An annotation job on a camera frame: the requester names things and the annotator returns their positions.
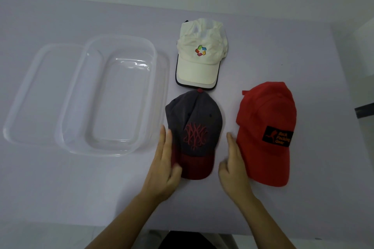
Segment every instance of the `person's left hand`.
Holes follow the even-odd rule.
[[[162,125],[154,159],[139,193],[140,197],[156,206],[174,193],[181,180],[182,167],[177,163],[171,167],[172,141],[171,130],[165,132],[165,126]]]

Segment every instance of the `cap brim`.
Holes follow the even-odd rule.
[[[211,174],[214,166],[214,152],[204,157],[192,157],[180,153],[175,144],[172,145],[171,166],[178,163],[182,167],[182,177],[190,180],[204,179]]]
[[[242,127],[239,128],[236,142],[242,153],[247,174],[253,180],[269,186],[285,186],[289,179],[289,148],[272,145],[274,153],[269,152],[269,146],[252,138]]]
[[[178,77],[185,81],[210,85],[217,80],[219,68],[219,62],[214,65],[199,64],[178,57],[176,72]]]

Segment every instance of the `colorful star logo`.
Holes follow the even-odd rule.
[[[198,54],[198,56],[202,56],[206,54],[206,47],[203,47],[202,45],[199,45],[197,49],[195,49],[195,52]]]

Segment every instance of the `black logo patch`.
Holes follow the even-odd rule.
[[[293,132],[267,126],[262,140],[278,146],[289,147]]]

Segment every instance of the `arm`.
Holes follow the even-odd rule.
[[[171,168],[171,131],[161,127],[156,153],[140,193],[86,249],[130,249],[157,206],[168,199],[181,180],[182,168]]]
[[[239,147],[227,133],[228,160],[220,163],[222,188],[245,217],[259,249],[295,249],[251,189]]]

